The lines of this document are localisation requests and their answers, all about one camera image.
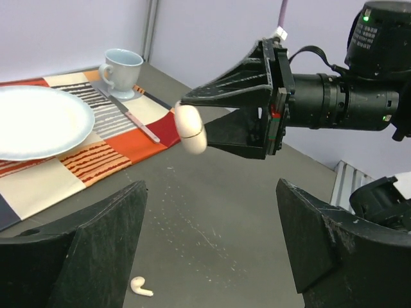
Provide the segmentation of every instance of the knife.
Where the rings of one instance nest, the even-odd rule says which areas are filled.
[[[147,135],[154,143],[160,143],[160,138],[156,136],[147,126],[145,126],[138,118],[136,118],[129,109],[122,104],[118,99],[116,99],[113,95],[105,92],[104,90],[97,89],[97,91],[106,99],[111,101],[115,106],[120,110],[122,114],[124,114],[130,121],[132,121],[138,128],[140,128],[143,133]]]

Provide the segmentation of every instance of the striped placemat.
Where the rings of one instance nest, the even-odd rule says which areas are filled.
[[[93,109],[96,123],[81,145],[63,155],[27,162],[0,160],[0,230],[179,142],[171,107],[138,86],[134,98],[122,101],[160,138],[161,143],[154,144],[96,91],[104,86],[97,71],[0,84],[5,85],[40,85],[74,94]]]

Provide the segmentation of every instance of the earbud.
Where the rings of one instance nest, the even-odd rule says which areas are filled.
[[[153,291],[141,289],[141,287],[146,283],[146,280],[143,277],[135,277],[130,282],[131,290],[138,295],[143,296],[153,296]]]
[[[207,148],[207,134],[197,108],[175,104],[174,122],[184,149],[191,154],[201,154]]]

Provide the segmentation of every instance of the wall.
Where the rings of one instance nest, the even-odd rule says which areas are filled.
[[[0,1],[0,81],[96,67],[113,47],[141,52],[146,0]]]
[[[201,85],[241,60],[256,39],[273,32],[280,5],[280,0],[161,1],[150,63],[189,87]],[[284,46],[293,53],[317,45],[329,62],[343,65],[348,33],[362,6],[357,0],[289,0]],[[299,55],[292,69],[331,73],[309,53]],[[411,171],[411,141],[394,142],[392,132],[289,128],[285,142],[329,167],[345,160],[377,178]]]

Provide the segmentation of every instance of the teacup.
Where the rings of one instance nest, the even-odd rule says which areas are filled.
[[[133,98],[143,58],[132,51],[116,48],[105,52],[105,61],[98,72],[109,86],[108,92],[118,99]]]

